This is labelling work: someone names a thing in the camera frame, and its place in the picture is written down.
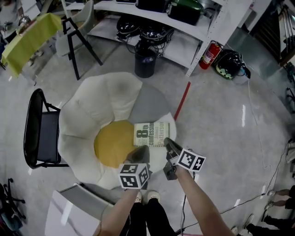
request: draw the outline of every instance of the book cover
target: book cover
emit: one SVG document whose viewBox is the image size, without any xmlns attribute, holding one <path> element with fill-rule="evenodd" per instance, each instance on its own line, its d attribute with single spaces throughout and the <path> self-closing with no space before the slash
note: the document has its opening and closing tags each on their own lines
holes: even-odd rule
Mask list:
<svg viewBox="0 0 295 236">
<path fill-rule="evenodd" d="M 169 138 L 168 122 L 142 123 L 134 125 L 134 146 L 148 145 L 163 147 L 164 139 Z"/>
</svg>

